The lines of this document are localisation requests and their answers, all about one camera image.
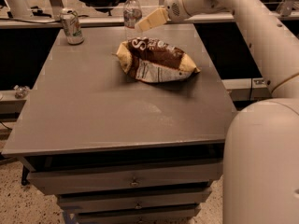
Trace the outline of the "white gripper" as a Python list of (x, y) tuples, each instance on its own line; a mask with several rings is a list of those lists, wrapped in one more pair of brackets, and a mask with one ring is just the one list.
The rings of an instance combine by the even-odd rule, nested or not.
[(227, 11), (217, 0), (164, 0), (164, 7), (158, 7), (140, 20), (135, 29), (146, 32), (164, 25), (168, 18), (173, 22), (185, 21), (201, 14), (214, 14)]

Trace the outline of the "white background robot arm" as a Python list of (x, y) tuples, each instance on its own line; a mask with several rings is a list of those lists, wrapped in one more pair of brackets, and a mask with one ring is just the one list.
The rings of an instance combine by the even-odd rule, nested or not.
[(5, 0), (13, 18), (32, 18), (33, 12), (27, 0)]

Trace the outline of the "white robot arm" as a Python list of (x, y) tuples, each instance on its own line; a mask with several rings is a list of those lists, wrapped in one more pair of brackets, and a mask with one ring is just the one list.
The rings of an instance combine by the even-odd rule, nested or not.
[(272, 96), (238, 112), (223, 158), (223, 224), (299, 224), (299, 39), (260, 0), (165, 0), (147, 31), (224, 7)]

